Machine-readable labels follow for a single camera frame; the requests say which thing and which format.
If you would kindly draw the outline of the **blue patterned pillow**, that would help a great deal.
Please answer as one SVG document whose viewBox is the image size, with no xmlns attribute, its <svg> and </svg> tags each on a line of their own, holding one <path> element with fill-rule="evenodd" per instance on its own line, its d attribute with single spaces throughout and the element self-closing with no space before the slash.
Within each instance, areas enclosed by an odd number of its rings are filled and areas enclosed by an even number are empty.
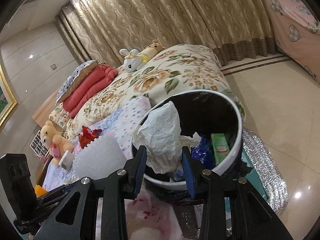
<svg viewBox="0 0 320 240">
<path fill-rule="evenodd" d="M 97 60 L 89 60 L 77 66 L 60 87 L 55 99 L 55 105 L 64 102 L 97 66 Z"/>
</svg>

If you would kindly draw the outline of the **cream floral quilt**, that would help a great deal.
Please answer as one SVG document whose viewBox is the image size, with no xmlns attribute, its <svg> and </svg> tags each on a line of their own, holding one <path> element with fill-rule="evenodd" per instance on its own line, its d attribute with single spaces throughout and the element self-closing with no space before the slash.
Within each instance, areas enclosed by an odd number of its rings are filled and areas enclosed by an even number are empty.
<svg viewBox="0 0 320 240">
<path fill-rule="evenodd" d="M 130 99 L 144 96 L 155 106 L 169 96 L 193 89 L 208 89 L 225 94 L 245 117 L 242 103 L 232 92 L 221 72 L 217 55 L 202 45 L 178 44 L 165 49 L 135 72 L 123 66 L 114 68 L 118 75 L 106 88 L 92 96 L 74 118 L 63 109 L 63 102 L 50 113 L 49 120 L 73 140 L 82 126 L 91 126 L 123 107 Z"/>
</svg>

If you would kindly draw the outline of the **red snack wrapper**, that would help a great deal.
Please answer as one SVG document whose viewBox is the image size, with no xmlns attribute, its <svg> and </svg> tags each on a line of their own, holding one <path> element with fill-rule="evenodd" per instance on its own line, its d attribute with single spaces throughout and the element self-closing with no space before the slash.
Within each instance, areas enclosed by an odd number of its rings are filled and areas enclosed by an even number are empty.
<svg viewBox="0 0 320 240">
<path fill-rule="evenodd" d="M 78 135 L 80 147 L 84 149 L 95 139 L 98 139 L 102 133 L 102 129 L 90 129 L 89 127 L 82 126 L 82 133 Z"/>
</svg>

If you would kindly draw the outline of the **beige patterned curtain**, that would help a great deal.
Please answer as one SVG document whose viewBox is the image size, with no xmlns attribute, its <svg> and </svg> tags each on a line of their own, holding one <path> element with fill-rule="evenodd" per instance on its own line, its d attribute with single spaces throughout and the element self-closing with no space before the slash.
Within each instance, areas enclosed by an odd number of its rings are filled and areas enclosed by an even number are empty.
<svg viewBox="0 0 320 240">
<path fill-rule="evenodd" d="M 154 40 L 206 46 L 223 64 L 276 51 L 263 0 L 69 0 L 56 21 L 77 59 L 115 67 L 122 48 Z"/>
</svg>

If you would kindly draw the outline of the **blue snack wrapper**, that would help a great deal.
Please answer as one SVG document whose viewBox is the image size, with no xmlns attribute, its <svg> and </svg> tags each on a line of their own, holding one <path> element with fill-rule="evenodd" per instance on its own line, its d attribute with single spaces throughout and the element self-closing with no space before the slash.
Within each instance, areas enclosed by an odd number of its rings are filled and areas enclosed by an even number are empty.
<svg viewBox="0 0 320 240">
<path fill-rule="evenodd" d="M 199 144 L 191 148 L 191 156 L 200 161 L 204 168 L 212 170 L 215 167 L 215 160 L 210 137 L 202 137 Z"/>
</svg>

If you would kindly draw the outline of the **orange teddy bear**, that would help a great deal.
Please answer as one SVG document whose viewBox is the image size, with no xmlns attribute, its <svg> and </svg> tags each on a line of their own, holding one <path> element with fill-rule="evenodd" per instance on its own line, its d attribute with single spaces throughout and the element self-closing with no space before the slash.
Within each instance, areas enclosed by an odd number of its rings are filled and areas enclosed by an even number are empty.
<svg viewBox="0 0 320 240">
<path fill-rule="evenodd" d="M 40 138 L 44 146 L 48 148 L 49 154 L 53 157 L 51 163 L 55 167 L 59 166 L 59 162 L 66 151 L 72 153 L 74 150 L 72 143 L 56 130 L 51 121 L 46 121 L 42 127 Z"/>
</svg>

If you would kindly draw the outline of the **white foam block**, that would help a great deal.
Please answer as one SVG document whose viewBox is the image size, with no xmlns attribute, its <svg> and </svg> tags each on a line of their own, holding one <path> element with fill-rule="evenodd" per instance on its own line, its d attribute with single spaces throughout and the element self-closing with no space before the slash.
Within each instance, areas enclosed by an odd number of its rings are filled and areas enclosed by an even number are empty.
<svg viewBox="0 0 320 240">
<path fill-rule="evenodd" d="M 74 155 L 72 154 L 72 152 L 70 152 L 69 150 L 67 150 L 62 158 L 59 161 L 59 166 L 61 168 L 63 168 L 64 170 L 68 171 L 71 166 L 73 165 L 73 160 L 74 160 Z"/>
</svg>

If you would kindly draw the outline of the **white paper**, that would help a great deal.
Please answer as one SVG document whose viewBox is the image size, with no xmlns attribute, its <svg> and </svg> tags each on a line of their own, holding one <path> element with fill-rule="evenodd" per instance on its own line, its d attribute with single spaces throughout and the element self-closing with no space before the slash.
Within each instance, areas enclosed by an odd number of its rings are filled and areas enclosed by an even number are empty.
<svg viewBox="0 0 320 240">
<path fill-rule="evenodd" d="M 146 164 L 159 174 L 174 172 L 182 160 L 182 147 L 197 146 L 200 140 L 197 133 L 181 135 L 180 117 L 171 101 L 151 111 L 132 136 L 136 148 L 146 147 Z"/>
</svg>

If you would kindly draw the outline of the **wooden headboard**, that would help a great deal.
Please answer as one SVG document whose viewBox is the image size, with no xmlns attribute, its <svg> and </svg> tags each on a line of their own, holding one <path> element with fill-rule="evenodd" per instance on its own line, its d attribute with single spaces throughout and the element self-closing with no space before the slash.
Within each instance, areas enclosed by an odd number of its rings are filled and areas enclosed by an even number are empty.
<svg viewBox="0 0 320 240">
<path fill-rule="evenodd" d="M 32 119 L 42 127 L 45 125 L 46 121 L 49 120 L 50 113 L 55 109 L 55 100 L 59 88 L 51 94 L 46 101 L 36 110 L 36 112 L 32 115 Z"/>
</svg>

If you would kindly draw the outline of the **red folded blanket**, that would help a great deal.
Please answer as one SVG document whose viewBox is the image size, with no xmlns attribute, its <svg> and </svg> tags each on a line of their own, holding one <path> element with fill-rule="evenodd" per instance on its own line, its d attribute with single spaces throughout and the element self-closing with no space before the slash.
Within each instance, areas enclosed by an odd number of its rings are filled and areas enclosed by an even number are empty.
<svg viewBox="0 0 320 240">
<path fill-rule="evenodd" d="M 63 109 L 74 118 L 81 107 L 95 94 L 110 85 L 118 71 L 107 64 L 97 65 L 63 100 Z"/>
</svg>

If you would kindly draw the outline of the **white rabbit plush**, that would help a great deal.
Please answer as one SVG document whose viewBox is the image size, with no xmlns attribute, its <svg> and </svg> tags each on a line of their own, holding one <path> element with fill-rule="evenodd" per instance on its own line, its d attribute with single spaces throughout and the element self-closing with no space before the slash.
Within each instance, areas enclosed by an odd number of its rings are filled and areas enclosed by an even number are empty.
<svg viewBox="0 0 320 240">
<path fill-rule="evenodd" d="M 132 49 L 131 51 L 121 49 L 119 53 L 124 57 L 123 67 L 128 72 L 135 72 L 145 64 L 145 62 L 143 62 L 143 57 L 139 55 L 139 51 L 137 49 Z"/>
</svg>

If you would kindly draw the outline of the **pink heart cloth cover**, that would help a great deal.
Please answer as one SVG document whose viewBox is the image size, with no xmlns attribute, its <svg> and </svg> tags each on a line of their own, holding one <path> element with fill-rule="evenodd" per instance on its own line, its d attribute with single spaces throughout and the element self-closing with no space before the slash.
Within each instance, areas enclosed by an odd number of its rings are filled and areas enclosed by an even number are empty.
<svg viewBox="0 0 320 240">
<path fill-rule="evenodd" d="M 319 82 L 319 22 L 301 0 L 264 0 L 276 44 Z"/>
</svg>

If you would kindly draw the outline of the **green carton box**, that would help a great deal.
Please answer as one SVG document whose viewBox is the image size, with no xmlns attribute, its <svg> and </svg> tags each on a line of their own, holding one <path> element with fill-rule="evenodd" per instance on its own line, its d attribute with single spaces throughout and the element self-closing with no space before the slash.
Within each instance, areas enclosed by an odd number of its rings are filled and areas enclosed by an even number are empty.
<svg viewBox="0 0 320 240">
<path fill-rule="evenodd" d="M 217 166 L 221 162 L 223 162 L 229 154 L 229 145 L 226 136 L 223 133 L 211 134 L 211 141 L 213 146 L 215 165 Z"/>
</svg>

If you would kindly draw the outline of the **white foam net sleeve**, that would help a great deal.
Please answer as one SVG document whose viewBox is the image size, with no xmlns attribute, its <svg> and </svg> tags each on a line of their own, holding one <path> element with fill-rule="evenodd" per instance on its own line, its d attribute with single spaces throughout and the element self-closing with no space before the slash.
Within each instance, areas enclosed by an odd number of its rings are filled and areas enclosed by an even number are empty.
<svg viewBox="0 0 320 240">
<path fill-rule="evenodd" d="M 126 161 L 117 141 L 109 135 L 103 135 L 75 155 L 73 169 L 79 178 L 97 180 L 123 168 Z"/>
</svg>

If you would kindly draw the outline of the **white trash bin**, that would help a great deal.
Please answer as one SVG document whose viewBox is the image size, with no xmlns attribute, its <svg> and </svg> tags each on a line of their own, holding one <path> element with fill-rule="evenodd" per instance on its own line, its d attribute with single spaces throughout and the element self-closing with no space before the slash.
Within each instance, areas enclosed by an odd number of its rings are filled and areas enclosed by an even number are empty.
<svg viewBox="0 0 320 240">
<path fill-rule="evenodd" d="M 233 100 L 228 96 L 206 89 L 190 90 L 170 96 L 152 110 L 171 101 L 179 114 L 182 135 L 191 136 L 223 133 L 230 152 L 212 171 L 222 177 L 237 172 L 242 152 L 242 117 Z"/>
</svg>

